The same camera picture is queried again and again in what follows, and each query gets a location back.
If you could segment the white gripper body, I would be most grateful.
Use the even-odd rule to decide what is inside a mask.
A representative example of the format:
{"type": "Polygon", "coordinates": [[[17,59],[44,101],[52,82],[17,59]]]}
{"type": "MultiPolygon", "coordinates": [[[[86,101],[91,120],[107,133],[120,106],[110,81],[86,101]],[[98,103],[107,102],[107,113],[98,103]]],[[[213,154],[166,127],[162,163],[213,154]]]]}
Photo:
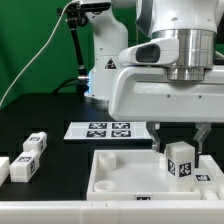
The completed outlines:
{"type": "Polygon", "coordinates": [[[169,81],[161,67],[126,67],[114,78],[109,114],[117,121],[224,122],[224,66],[201,82],[169,81]]]}

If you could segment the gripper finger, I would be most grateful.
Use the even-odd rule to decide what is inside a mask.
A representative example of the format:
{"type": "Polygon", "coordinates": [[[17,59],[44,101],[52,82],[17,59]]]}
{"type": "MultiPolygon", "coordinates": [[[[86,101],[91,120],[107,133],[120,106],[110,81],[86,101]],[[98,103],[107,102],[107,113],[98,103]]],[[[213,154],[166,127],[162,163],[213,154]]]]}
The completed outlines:
{"type": "Polygon", "coordinates": [[[147,122],[146,128],[152,138],[152,149],[155,152],[159,152],[161,139],[159,137],[158,130],[160,129],[160,124],[157,122],[147,122]]]}
{"type": "Polygon", "coordinates": [[[198,153],[201,154],[203,152],[203,142],[211,131],[211,124],[207,122],[197,123],[195,127],[197,132],[194,136],[194,140],[198,143],[198,153]]]}

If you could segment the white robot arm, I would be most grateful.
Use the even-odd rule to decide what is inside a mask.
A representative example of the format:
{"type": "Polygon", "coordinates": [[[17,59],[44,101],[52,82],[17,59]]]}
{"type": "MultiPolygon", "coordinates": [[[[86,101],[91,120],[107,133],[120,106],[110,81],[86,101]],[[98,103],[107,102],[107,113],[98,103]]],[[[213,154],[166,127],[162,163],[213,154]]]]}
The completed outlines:
{"type": "Polygon", "coordinates": [[[146,121],[156,151],[162,122],[195,123],[194,139],[202,144],[213,123],[224,123],[224,65],[215,63],[224,0],[134,3],[136,25],[150,40],[119,48],[111,8],[123,2],[80,0],[94,29],[89,95],[107,101],[117,121],[146,121]]]}

